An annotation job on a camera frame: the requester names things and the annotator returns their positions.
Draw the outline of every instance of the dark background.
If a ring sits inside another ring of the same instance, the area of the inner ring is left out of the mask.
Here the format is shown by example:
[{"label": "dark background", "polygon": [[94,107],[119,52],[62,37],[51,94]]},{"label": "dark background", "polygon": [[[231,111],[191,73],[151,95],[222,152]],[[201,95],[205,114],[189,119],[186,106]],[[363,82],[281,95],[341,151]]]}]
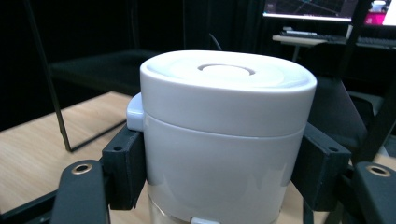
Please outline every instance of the dark background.
[{"label": "dark background", "polygon": [[[343,35],[347,31],[346,24],[264,19],[263,3],[263,0],[185,0],[183,5],[183,0],[139,0],[141,48],[217,49],[207,35],[210,33],[223,50],[290,59],[293,47],[272,41],[272,35],[278,34],[283,26],[325,35]],[[117,16],[108,13],[109,18]],[[0,1],[0,32],[1,131],[52,113],[53,106],[22,0]],[[394,35],[376,29],[363,32],[372,36]],[[55,85],[62,107],[102,93],[60,81]]]}]

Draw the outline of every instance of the white container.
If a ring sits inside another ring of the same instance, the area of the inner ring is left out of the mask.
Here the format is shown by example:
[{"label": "white container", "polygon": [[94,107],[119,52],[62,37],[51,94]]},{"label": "white container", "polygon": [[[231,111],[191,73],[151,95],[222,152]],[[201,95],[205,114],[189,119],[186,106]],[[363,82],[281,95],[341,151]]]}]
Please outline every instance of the white container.
[{"label": "white container", "polygon": [[312,74],[272,57],[186,50],[147,60],[140,78],[127,121],[144,132],[152,223],[276,222]]}]

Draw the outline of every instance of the black metal frame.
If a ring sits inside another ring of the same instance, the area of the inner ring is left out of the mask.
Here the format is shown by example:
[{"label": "black metal frame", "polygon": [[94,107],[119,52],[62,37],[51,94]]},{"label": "black metal frame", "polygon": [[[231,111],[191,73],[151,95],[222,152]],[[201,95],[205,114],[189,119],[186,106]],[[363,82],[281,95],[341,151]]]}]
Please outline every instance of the black metal frame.
[{"label": "black metal frame", "polygon": [[[349,159],[349,151],[307,124],[291,178],[304,198],[304,223],[337,202],[347,210],[345,223],[394,223],[395,171],[372,162],[351,167]],[[56,191],[3,214],[0,223],[109,223],[108,205],[135,208],[145,182],[143,134],[124,126],[101,160],[71,164]]]}]

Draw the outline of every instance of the monitor screen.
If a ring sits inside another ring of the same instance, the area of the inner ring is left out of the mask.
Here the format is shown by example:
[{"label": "monitor screen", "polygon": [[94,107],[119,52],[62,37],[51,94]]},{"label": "monitor screen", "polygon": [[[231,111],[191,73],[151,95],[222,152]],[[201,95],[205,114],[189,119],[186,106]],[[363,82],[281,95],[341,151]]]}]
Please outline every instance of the monitor screen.
[{"label": "monitor screen", "polygon": [[265,0],[264,17],[351,22],[358,0]]},{"label": "monitor screen", "polygon": [[396,1],[373,1],[365,25],[396,26]]}]

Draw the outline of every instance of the wooden table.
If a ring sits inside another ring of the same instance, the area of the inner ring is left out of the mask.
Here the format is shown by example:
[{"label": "wooden table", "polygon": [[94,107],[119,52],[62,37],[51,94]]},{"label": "wooden table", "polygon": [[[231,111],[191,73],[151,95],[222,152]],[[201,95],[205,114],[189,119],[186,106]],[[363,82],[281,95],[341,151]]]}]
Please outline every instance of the wooden table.
[{"label": "wooden table", "polygon": [[[64,110],[71,143],[76,145],[125,119],[131,97],[110,92]],[[64,149],[54,114],[0,132],[0,211],[28,203],[58,188],[65,167],[81,160],[99,160],[102,149],[118,132],[110,132],[71,154]],[[385,164],[396,162],[380,158]],[[303,223],[303,200],[290,184],[278,223]],[[326,214],[315,213],[316,223]],[[133,211],[110,211],[112,223],[149,223],[146,189]]]}]

